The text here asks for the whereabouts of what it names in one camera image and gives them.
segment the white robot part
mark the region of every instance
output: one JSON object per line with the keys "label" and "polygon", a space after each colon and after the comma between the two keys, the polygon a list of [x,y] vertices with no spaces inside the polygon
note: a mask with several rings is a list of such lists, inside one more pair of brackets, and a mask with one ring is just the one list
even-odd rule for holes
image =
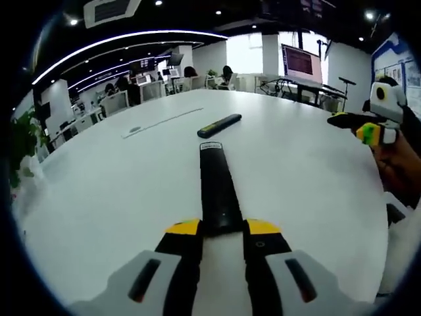
{"label": "white robot part", "polygon": [[407,97],[401,86],[374,82],[370,93],[370,112],[401,124]]}

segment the black remote control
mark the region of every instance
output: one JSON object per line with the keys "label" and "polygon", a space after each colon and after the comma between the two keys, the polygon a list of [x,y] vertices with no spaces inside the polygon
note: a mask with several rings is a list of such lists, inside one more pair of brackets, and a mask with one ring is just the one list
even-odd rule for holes
{"label": "black remote control", "polygon": [[201,128],[197,131],[197,135],[200,138],[209,138],[216,133],[219,133],[221,130],[231,126],[232,124],[241,120],[241,114],[232,114],[222,120],[218,120],[215,123],[212,123],[204,128]]}

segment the black ceiling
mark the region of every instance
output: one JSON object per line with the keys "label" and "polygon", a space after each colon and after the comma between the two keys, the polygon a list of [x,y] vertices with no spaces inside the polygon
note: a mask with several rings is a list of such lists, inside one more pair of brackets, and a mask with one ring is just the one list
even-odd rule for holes
{"label": "black ceiling", "polygon": [[[28,70],[18,74],[19,88],[16,90],[23,97],[23,91],[31,88],[31,82],[52,64],[69,53],[100,40],[145,30],[195,30],[212,32],[225,36],[246,34],[249,32],[274,33],[282,30],[312,30],[327,38],[340,41],[369,53],[390,34],[388,21],[376,24],[364,18],[364,11],[371,9],[370,1],[321,0],[322,14],[317,10],[306,12],[302,3],[317,3],[317,0],[162,0],[161,6],[155,0],[142,0],[135,15],[115,22],[108,22],[86,29],[83,19],[83,7],[88,0],[65,1],[54,11],[47,11],[41,40],[34,41],[35,49],[27,51],[26,60],[21,67]],[[79,19],[76,26],[70,26],[68,17]],[[212,43],[218,38],[193,36],[187,34],[158,34],[120,39],[85,51],[52,70],[37,84],[43,90],[51,80],[65,78],[69,86],[92,73],[119,65],[124,61],[140,59],[151,55],[160,55],[177,43],[169,41],[190,41]],[[136,46],[141,43],[151,45]],[[100,57],[93,57],[113,51]]]}

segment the air vent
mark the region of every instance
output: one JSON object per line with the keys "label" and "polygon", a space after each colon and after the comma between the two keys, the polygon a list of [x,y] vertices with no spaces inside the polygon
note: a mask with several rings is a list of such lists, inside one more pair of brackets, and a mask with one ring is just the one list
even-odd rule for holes
{"label": "air vent", "polygon": [[141,0],[93,0],[84,5],[86,28],[92,28],[121,18],[130,18]]}

